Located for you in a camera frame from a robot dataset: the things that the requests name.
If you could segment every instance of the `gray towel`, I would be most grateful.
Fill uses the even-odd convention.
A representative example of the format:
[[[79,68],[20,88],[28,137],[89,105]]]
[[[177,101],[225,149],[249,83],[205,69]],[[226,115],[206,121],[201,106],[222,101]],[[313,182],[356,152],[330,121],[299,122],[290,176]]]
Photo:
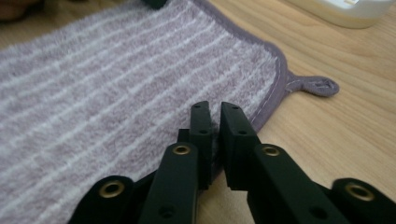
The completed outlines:
[[[240,105],[258,131],[293,91],[338,92],[199,0],[128,1],[1,51],[0,68],[0,223],[65,223],[99,179],[155,170],[197,102],[215,124],[221,101]]]

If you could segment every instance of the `purple cloth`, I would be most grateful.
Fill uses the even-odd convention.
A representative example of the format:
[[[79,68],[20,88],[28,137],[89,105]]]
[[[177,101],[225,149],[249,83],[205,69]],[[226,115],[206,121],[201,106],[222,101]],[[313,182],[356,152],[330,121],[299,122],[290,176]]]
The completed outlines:
[[[240,105],[258,131],[293,91],[338,92],[289,72],[274,45],[206,1],[138,0],[0,52],[0,223],[65,223],[108,175],[155,170],[190,106]]]

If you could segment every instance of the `white object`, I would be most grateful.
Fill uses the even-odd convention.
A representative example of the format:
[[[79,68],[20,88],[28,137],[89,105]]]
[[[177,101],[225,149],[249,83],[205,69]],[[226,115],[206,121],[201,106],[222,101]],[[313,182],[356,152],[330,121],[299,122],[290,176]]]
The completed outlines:
[[[322,19],[348,28],[375,24],[396,0],[288,0]]]

